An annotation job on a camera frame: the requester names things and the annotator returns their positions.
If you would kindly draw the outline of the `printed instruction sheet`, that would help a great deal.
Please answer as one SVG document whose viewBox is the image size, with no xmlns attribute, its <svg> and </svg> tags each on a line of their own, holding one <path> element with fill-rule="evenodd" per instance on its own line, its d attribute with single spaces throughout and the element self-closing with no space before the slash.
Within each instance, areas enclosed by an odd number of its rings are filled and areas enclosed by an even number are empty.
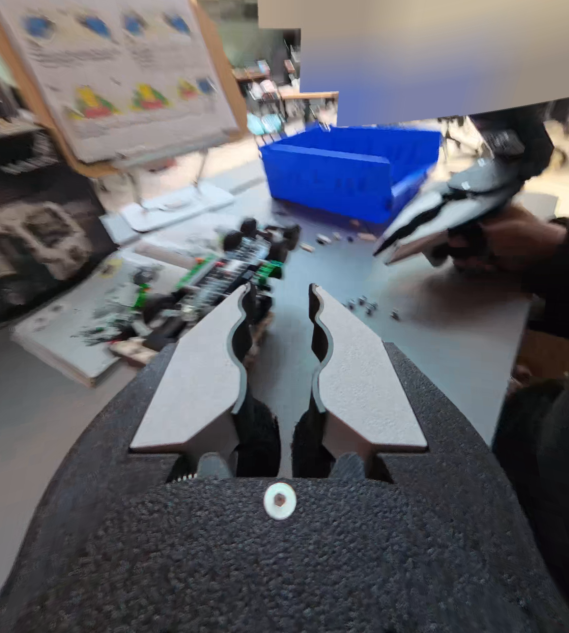
<svg viewBox="0 0 569 633">
<path fill-rule="evenodd" d="M 80 162 L 240 128 L 195 1 L 0 1 L 0 21 Z"/>
</svg>

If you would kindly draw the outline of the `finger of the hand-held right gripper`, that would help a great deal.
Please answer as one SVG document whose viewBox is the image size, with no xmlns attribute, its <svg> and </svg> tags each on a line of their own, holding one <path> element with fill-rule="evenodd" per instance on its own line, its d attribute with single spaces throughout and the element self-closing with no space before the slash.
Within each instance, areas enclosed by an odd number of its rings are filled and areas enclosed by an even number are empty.
<svg viewBox="0 0 569 633">
<path fill-rule="evenodd" d="M 422 237 L 444 229 L 468 225 L 511 198 L 518 168 L 495 160 L 477 160 L 421 191 L 402 209 L 375 244 L 374 254 L 384 255 L 395 242 Z"/>
<path fill-rule="evenodd" d="M 448 229 L 395 242 L 388 249 L 385 265 L 394 265 L 416 255 L 423 255 L 432 266 L 442 265 L 449 256 Z"/>
</svg>

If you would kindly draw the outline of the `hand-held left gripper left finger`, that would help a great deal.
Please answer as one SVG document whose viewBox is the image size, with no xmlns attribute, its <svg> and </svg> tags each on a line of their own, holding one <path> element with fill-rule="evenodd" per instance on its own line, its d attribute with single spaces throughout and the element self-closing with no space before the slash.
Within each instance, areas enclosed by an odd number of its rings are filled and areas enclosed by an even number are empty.
<svg viewBox="0 0 569 633">
<path fill-rule="evenodd" d="M 179 339 L 130 442 L 133 453 L 225 460 L 239 444 L 234 417 L 247 396 L 244 357 L 253 345 L 252 285 L 243 284 Z"/>
</svg>

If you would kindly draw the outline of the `lego truck model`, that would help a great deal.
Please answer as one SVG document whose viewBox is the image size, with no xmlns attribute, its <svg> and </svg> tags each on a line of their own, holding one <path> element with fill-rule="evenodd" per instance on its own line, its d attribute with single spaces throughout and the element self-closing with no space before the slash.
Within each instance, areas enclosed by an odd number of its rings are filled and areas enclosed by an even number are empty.
<svg viewBox="0 0 569 633">
<path fill-rule="evenodd" d="M 221 251 L 196 258 L 175 290 L 153 295 L 149 284 L 140 284 L 136 318 L 121 327 L 108 343 L 108 351 L 134 367 L 144 367 L 236 289 L 250 284 L 252 344 L 246 360 L 250 363 L 273 319 L 271 281 L 282 279 L 284 264 L 300 235 L 299 224 L 260 225 L 255 218 L 245 218 L 238 230 L 222 238 Z"/>
</svg>

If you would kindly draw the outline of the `black lego set box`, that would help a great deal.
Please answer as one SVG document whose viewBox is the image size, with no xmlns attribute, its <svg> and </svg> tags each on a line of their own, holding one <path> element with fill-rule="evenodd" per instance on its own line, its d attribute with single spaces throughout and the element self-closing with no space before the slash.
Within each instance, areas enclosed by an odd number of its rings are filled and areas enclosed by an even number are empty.
<svg viewBox="0 0 569 633">
<path fill-rule="evenodd" d="M 89 178 L 46 132 L 0 138 L 0 325 L 84 280 L 117 246 Z"/>
</svg>

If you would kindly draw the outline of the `white document stand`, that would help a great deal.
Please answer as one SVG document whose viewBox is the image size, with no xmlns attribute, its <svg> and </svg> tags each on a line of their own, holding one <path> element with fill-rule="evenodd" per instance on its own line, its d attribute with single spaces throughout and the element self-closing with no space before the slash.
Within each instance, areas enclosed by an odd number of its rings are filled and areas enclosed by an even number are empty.
<svg viewBox="0 0 569 633">
<path fill-rule="evenodd" d="M 231 99 L 239 130 L 225 138 L 200 141 L 190 147 L 166 148 L 156 153 L 146 153 L 126 160 L 119 158 L 95 163 L 80 162 L 48 112 L 38 89 L 27 73 L 22 60 L 0 21 L 0 52 L 12 71 L 30 110 L 40 124 L 52 134 L 68 164 L 88 178 L 102 178 L 115 173 L 124 174 L 132 183 L 134 202 L 123 207 L 120 214 L 127 224 L 138 233 L 195 217 L 201 213 L 219 210 L 233 202 L 232 194 L 215 186 L 201 185 L 201 172 L 209 150 L 242 138 L 247 134 L 246 105 L 225 55 L 217 29 L 196 2 L 206 41 L 215 54 L 215 65 L 223 80 L 226 94 Z"/>
</svg>

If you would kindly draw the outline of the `long wooden table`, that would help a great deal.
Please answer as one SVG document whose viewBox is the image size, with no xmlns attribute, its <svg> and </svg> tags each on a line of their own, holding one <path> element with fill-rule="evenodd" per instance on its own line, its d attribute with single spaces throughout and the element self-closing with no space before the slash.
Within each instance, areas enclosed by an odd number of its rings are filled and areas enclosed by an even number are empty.
<svg viewBox="0 0 569 633">
<path fill-rule="evenodd" d="M 286 104 L 300 103 L 303 106 L 303 121 L 304 124 L 309 124 L 316 116 L 312 112 L 312 101 L 323 101 L 335 103 L 338 100 L 338 91 L 319 91 L 319 92 L 300 92 L 296 89 L 292 89 L 290 86 L 282 86 L 277 91 L 280 114 L 285 122 L 289 120 Z"/>
</svg>

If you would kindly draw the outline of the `person's right hand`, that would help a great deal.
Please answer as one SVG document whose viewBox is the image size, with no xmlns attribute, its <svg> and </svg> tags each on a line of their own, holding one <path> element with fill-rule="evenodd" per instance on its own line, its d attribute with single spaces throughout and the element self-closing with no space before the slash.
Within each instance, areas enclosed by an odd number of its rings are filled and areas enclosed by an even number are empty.
<svg viewBox="0 0 569 633">
<path fill-rule="evenodd" d="M 512 204 L 496 216 L 485 218 L 477 227 L 486 242 L 485 253 L 453 257 L 458 270 L 521 272 L 552 257 L 567 236 L 565 226 L 543 222 Z"/>
</svg>

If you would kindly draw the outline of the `open lego instruction booklet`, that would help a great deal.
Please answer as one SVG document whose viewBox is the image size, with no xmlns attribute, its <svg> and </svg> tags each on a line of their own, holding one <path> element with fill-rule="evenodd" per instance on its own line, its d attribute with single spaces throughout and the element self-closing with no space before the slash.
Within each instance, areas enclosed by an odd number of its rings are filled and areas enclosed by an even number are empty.
<svg viewBox="0 0 569 633">
<path fill-rule="evenodd" d="M 109 255 L 73 290 L 13 328 L 23 349 L 93 388 L 110 374 L 117 341 L 145 338 L 173 310 L 164 302 L 207 254 L 192 245 L 145 239 Z"/>
</svg>

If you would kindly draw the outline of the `person's dark clothing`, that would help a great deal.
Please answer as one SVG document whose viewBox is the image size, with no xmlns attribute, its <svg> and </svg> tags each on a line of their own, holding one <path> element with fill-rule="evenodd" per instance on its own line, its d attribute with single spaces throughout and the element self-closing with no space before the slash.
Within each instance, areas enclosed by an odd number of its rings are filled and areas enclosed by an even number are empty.
<svg viewBox="0 0 569 633">
<path fill-rule="evenodd" d="M 510 395 L 493 451 L 569 604 L 569 380 L 534 380 Z"/>
</svg>

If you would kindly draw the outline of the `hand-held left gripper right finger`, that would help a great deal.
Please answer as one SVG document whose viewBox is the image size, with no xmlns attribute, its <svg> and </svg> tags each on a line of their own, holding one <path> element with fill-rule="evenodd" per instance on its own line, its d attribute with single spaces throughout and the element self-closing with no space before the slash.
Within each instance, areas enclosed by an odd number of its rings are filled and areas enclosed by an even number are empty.
<svg viewBox="0 0 569 633">
<path fill-rule="evenodd" d="M 318 284 L 310 284 L 313 372 L 309 406 L 320 447 L 337 459 L 424 453 L 427 439 L 382 339 Z"/>
</svg>

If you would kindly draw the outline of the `blue plastic bin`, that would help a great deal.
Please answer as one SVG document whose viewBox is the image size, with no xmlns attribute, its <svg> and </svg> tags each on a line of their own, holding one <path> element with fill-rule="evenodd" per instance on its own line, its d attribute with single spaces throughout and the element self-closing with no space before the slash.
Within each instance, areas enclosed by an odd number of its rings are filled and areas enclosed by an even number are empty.
<svg viewBox="0 0 569 633">
<path fill-rule="evenodd" d="M 265 144 L 273 198 L 388 226 L 437 165 L 438 130 L 314 124 Z"/>
</svg>

